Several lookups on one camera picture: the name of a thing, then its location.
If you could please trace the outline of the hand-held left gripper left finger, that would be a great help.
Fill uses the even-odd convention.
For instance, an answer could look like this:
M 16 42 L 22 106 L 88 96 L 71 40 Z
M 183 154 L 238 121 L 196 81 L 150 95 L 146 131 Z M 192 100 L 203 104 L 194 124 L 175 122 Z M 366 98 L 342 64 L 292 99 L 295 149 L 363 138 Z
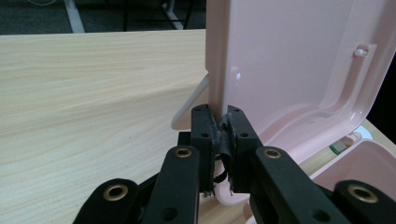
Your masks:
M 217 123 L 208 105 L 191 110 L 191 145 L 200 153 L 200 191 L 210 195 L 214 191 L 215 138 Z

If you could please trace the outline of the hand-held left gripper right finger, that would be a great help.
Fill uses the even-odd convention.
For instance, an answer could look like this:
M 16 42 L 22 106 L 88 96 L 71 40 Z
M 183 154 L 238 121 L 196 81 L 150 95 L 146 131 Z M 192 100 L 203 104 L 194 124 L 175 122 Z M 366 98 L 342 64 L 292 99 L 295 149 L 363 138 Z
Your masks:
M 220 159 L 225 167 L 230 191 L 250 193 L 255 176 L 251 158 L 262 142 L 244 111 L 238 107 L 228 106 L 220 128 Z

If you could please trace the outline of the white capped medicine bottle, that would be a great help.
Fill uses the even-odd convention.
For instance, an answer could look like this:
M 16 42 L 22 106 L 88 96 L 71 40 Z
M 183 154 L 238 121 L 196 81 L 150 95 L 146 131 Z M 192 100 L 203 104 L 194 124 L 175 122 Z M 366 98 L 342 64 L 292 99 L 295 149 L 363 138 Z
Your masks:
M 332 143 L 329 146 L 329 149 L 335 155 L 340 155 L 342 152 L 344 152 L 348 148 L 357 144 L 361 139 L 369 139 L 369 140 L 373 139 L 370 132 L 363 126 L 358 127 L 352 133 L 349 133 L 346 136 L 344 136 L 343 138 Z

